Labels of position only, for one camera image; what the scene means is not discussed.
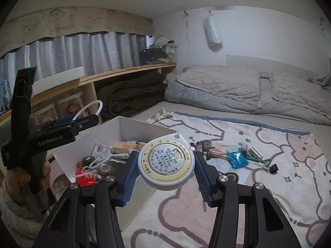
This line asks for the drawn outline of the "person left hand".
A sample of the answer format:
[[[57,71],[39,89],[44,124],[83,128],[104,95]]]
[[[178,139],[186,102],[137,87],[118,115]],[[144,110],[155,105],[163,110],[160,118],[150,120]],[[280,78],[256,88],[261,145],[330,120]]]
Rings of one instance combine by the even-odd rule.
[[[43,190],[50,188],[50,173],[51,165],[49,161],[46,161],[42,167],[42,178],[40,179],[40,187]],[[31,176],[22,168],[14,168],[7,172],[5,177],[5,183],[7,187],[7,193],[11,197],[14,203],[19,206],[27,204],[27,200],[22,192],[22,186],[28,183]]]

